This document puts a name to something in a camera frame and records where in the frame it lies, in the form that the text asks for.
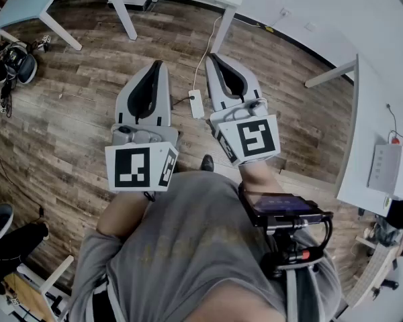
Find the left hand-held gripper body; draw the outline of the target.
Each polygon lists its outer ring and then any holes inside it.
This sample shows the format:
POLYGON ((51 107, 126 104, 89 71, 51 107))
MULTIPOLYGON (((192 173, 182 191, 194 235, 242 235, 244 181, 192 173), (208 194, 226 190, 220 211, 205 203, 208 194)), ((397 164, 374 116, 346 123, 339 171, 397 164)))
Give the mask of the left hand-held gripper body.
POLYGON ((165 192, 179 152, 172 127, 115 124, 112 145, 105 147, 111 191, 165 192))

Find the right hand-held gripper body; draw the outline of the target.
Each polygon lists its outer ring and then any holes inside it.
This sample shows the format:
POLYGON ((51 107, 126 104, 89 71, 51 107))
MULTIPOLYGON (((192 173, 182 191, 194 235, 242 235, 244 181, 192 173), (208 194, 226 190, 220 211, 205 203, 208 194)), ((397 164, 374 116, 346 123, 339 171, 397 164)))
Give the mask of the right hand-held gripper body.
POLYGON ((266 160, 281 151, 277 118, 268 114, 264 98, 216 111, 209 122, 233 166, 266 160))

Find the person's left forearm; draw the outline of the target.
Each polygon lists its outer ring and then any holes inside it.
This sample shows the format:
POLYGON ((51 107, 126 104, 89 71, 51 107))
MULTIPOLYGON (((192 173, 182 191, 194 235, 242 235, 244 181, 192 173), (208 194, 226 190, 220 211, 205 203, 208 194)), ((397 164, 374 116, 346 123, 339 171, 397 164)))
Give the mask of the person's left forearm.
POLYGON ((150 201, 140 192, 120 192, 101 214, 97 232, 128 238, 140 225, 150 201))

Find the person's right forearm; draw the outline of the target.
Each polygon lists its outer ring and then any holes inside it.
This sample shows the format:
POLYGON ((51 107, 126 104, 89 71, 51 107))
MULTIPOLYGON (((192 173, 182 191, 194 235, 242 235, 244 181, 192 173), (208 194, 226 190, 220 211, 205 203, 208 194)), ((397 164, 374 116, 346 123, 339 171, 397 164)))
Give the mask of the person's right forearm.
POLYGON ((246 191, 277 194, 285 192, 265 161, 243 164, 238 169, 246 191))

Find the white power strip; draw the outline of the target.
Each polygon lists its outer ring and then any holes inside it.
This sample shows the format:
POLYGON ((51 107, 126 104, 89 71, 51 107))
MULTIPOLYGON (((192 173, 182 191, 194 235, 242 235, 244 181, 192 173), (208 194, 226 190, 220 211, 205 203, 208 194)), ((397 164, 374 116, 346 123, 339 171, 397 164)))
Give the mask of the white power strip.
POLYGON ((200 90, 189 91, 189 102, 191 105, 192 117, 195 119, 202 119, 205 116, 202 95, 200 90))

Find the black chest-mounted phone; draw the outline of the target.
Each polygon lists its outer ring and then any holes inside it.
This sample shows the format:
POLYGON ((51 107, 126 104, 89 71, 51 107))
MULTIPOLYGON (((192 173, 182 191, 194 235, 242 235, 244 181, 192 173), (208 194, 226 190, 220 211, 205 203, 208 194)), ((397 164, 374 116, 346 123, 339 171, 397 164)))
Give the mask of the black chest-mounted phone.
POLYGON ((240 184, 238 197, 253 226, 266 230, 302 229, 333 217, 333 213, 322 211, 314 201, 293 194, 253 192, 240 184))

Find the unused hand-held gripper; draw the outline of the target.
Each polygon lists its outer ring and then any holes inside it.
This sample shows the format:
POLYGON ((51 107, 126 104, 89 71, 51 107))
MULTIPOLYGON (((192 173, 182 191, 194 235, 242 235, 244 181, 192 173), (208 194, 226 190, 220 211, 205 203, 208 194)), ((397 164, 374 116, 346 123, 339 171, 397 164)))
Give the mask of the unused hand-held gripper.
POLYGON ((36 49, 47 53, 50 49, 51 36, 45 35, 42 40, 38 42, 36 49))

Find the person's grey t-shirt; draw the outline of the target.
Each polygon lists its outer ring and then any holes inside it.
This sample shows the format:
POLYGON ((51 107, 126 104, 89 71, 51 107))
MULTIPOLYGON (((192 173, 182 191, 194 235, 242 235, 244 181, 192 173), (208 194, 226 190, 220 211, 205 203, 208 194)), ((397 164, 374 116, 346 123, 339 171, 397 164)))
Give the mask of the person's grey t-shirt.
POLYGON ((328 322, 341 301, 330 256, 317 269, 269 280, 259 265, 266 251, 235 182, 201 170, 174 174, 128 238, 88 231, 69 322, 208 322, 197 310, 227 282, 259 294, 285 322, 328 322))

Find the light blue table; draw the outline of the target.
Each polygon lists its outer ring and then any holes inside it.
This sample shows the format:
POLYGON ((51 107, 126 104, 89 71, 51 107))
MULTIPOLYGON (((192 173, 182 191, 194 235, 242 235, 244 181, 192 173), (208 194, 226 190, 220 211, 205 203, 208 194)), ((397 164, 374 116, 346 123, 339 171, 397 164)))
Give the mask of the light blue table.
POLYGON ((7 0, 0 11, 0 34, 12 42, 17 42, 18 39, 7 33, 4 27, 31 19, 39 19, 68 45, 80 51, 82 45, 48 14, 47 10, 53 2, 54 0, 7 0))

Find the wooden chair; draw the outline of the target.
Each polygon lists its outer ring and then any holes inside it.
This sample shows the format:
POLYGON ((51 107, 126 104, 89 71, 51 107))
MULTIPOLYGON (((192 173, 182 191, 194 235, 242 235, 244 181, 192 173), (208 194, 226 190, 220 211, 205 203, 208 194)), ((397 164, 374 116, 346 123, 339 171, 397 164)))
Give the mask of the wooden chair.
POLYGON ((368 296, 372 296, 373 299, 378 296, 387 275, 393 270, 393 263, 403 251, 403 234, 398 244, 394 243, 388 247, 382 244, 375 245, 359 236, 356 236, 355 240, 373 249, 374 253, 361 276, 355 276, 357 281, 345 296, 345 302, 350 308, 361 304, 368 296))

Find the black chest mount rig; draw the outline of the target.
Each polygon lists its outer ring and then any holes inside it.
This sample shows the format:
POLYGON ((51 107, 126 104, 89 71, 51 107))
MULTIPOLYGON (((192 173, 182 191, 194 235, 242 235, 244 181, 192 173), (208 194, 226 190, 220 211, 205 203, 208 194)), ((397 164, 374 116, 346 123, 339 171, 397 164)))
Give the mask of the black chest mount rig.
POLYGON ((331 212, 315 215, 273 217, 273 225, 264 228, 264 236, 270 251, 260 261, 264 275, 269 279, 281 277, 285 271, 303 268, 322 259, 332 235, 331 212), (324 224, 325 236, 317 246, 300 246, 296 232, 309 225, 324 224))

